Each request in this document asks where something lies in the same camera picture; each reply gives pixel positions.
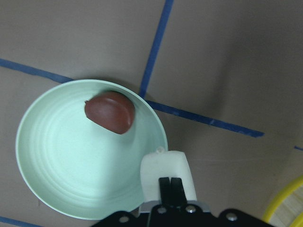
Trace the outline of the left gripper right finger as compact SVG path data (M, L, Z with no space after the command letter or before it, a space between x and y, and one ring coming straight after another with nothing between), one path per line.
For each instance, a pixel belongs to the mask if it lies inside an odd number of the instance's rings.
M170 181L170 189L170 201L172 206L183 206L187 204L187 199L181 178L172 177Z

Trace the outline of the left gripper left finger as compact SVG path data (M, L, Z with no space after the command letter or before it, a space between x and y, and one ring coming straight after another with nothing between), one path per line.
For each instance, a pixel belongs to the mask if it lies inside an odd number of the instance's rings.
M163 205L170 205L170 180L168 177L159 178L160 200Z

